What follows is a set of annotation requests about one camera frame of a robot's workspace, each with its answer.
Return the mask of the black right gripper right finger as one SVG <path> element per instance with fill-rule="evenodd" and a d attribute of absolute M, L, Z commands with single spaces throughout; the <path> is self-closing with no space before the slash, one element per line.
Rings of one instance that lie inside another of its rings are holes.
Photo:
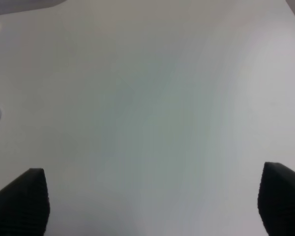
<path fill-rule="evenodd" d="M 281 163 L 265 162 L 258 211 L 269 236 L 295 236 L 295 172 Z"/>

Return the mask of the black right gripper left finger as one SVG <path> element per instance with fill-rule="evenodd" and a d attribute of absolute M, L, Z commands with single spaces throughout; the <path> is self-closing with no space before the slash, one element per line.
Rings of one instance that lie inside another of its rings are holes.
<path fill-rule="evenodd" d="M 50 215 L 44 169 L 30 168 L 0 191 L 0 236 L 42 236 Z"/>

